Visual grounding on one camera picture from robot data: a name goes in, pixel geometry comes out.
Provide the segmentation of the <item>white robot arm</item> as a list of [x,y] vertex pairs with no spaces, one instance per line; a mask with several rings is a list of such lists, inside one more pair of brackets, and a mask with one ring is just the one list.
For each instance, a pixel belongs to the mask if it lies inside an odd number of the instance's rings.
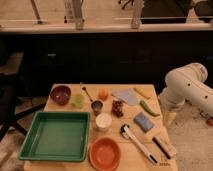
[[200,63],[190,63],[169,71],[166,87],[159,95],[165,111],[181,108],[186,100],[213,117],[213,88],[205,85],[207,69]]

